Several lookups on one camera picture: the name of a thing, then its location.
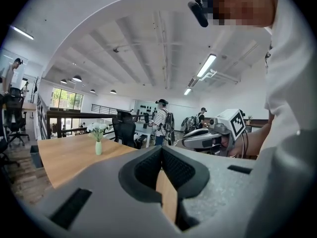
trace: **desk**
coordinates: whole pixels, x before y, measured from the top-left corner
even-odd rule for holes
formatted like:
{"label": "desk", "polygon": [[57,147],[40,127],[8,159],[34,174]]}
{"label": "desk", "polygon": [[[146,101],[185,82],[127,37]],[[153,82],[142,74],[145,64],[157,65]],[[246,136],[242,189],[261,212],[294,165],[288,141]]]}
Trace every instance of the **desk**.
{"label": "desk", "polygon": [[[39,140],[40,155],[52,186],[57,188],[93,163],[136,150],[108,139],[101,142],[103,153],[98,156],[95,153],[96,141],[87,134]],[[163,171],[158,176],[157,191],[162,193],[163,212],[175,222],[177,192]]]}
{"label": "desk", "polygon": [[147,136],[147,145],[146,147],[148,148],[150,145],[150,139],[151,135],[153,133],[153,128],[152,127],[147,127],[146,129],[143,128],[143,123],[135,123],[135,132],[138,133],[139,136],[141,135],[146,135]]}
{"label": "desk", "polygon": [[52,186],[60,186],[93,163],[135,151],[108,139],[101,142],[103,153],[98,156],[96,141],[88,134],[38,141],[40,156]]}
{"label": "desk", "polygon": [[28,102],[24,102],[23,106],[22,106],[22,112],[25,111],[30,111],[30,112],[34,112],[36,110],[36,104],[34,103],[28,103]]}

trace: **green vase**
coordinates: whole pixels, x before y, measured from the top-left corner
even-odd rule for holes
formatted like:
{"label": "green vase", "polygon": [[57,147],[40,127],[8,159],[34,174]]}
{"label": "green vase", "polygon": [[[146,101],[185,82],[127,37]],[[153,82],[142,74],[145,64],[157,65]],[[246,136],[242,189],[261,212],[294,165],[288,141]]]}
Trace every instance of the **green vase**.
{"label": "green vase", "polygon": [[103,148],[102,148],[101,142],[96,142],[96,154],[101,155],[102,152],[103,152]]}

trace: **striped shirt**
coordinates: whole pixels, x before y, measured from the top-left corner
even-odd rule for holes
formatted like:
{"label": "striped shirt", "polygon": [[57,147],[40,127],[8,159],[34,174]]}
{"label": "striped shirt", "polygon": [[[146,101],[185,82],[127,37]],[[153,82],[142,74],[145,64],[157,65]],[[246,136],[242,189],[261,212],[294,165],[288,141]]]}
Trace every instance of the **striped shirt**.
{"label": "striped shirt", "polygon": [[163,108],[162,110],[159,111],[157,117],[155,118],[155,120],[150,121],[150,123],[154,122],[154,124],[156,124],[158,126],[155,135],[156,136],[165,136],[166,135],[166,131],[164,129],[164,124],[166,121],[166,117],[167,117],[168,111],[166,108]]}

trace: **gray robot part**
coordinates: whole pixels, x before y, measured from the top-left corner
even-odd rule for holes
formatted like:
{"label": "gray robot part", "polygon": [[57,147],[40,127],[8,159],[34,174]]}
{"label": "gray robot part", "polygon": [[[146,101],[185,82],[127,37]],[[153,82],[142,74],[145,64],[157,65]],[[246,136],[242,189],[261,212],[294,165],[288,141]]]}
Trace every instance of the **gray robot part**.
{"label": "gray robot part", "polygon": [[[314,182],[316,137],[316,131],[301,131],[277,148],[262,151],[256,161],[178,147],[142,149],[91,165],[44,197],[37,205],[42,215],[32,211],[32,217],[56,237],[268,237],[285,223]],[[160,195],[151,188],[161,163],[178,191],[177,224],[181,227],[180,219],[185,222],[185,232],[163,214]],[[140,165],[142,172],[136,171]],[[199,170],[207,170],[208,175],[203,171],[195,178]],[[123,180],[129,181],[130,176],[135,181],[138,174],[144,177],[138,180],[141,186],[124,185],[123,171]],[[50,222],[78,188],[92,194],[69,228]]]}

